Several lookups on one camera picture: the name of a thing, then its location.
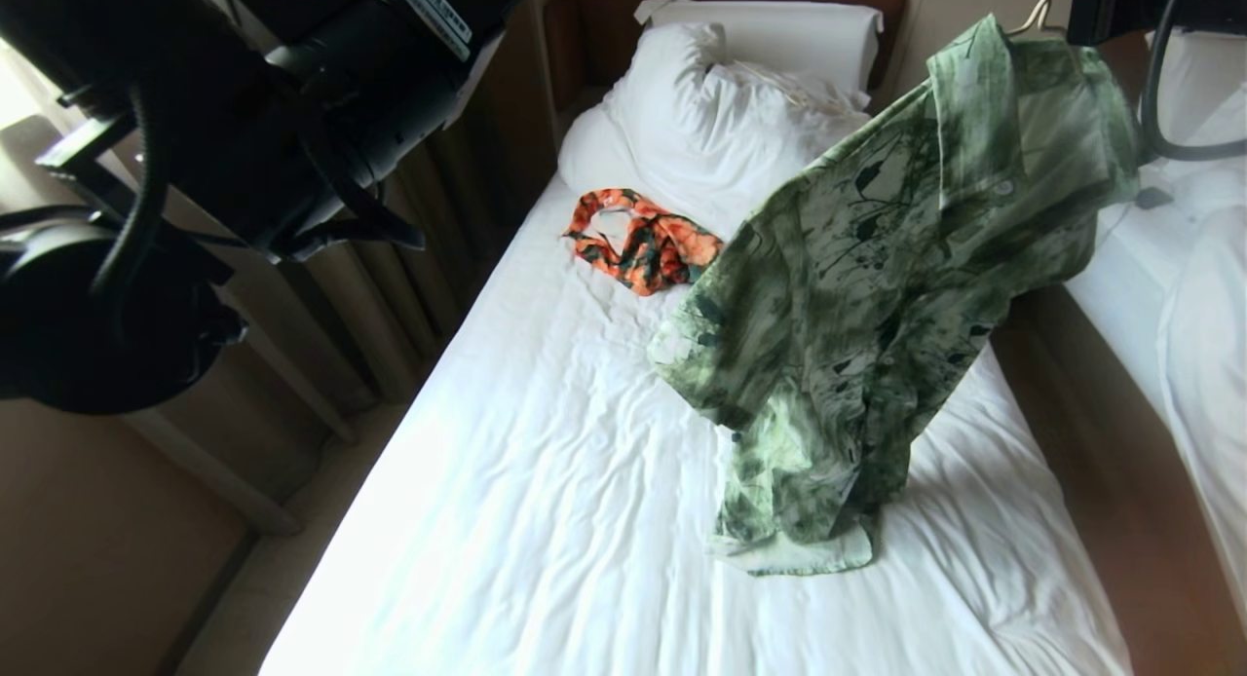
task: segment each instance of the white bed sheet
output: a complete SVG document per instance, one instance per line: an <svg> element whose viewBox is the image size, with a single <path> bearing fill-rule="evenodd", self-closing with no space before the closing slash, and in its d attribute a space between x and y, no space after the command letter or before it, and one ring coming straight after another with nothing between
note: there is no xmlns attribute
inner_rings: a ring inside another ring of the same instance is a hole
<svg viewBox="0 0 1247 676"><path fill-rule="evenodd" d="M554 180L370 473L263 676L1124 674L1061 490L985 352L868 567L708 558L729 435L646 363L681 298L559 238Z"/></svg>

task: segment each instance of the green shirt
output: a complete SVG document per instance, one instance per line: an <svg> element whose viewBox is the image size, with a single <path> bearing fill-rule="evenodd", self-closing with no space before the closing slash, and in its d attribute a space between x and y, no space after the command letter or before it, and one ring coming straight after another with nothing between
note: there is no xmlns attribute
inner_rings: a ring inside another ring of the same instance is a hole
<svg viewBox="0 0 1247 676"><path fill-rule="evenodd" d="M989 16L927 66L744 223L651 343L737 432L711 548L753 574L868 564L910 443L1010 301L1081 272L1096 211L1137 192L1096 51Z"/></svg>

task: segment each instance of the beige curtain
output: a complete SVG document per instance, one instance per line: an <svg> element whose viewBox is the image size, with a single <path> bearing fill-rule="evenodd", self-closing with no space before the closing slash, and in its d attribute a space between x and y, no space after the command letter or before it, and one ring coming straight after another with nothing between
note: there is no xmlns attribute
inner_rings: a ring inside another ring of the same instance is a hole
<svg viewBox="0 0 1247 676"><path fill-rule="evenodd" d="M183 395L122 422L253 529L298 531L298 519L281 501L314 473L329 433L350 443L353 414L414 398L552 175L547 121L510 111L516 100L544 109L536 20L535 6L520 7L499 62L463 120L433 135L388 178L392 210L423 228L428 251L343 244L306 264L273 267L248 251L213 248L236 271L221 293L244 313L248 338ZM0 211L75 202L32 158L82 117L57 106L59 91L14 51L0 46L0 54L9 95L20 89L17 97L37 111L0 131ZM132 136L104 160L131 186L141 173L138 143ZM166 220L219 232L176 192ZM0 425L11 410L16 404L0 403ZM90 435L91 419L76 429Z"/></svg>

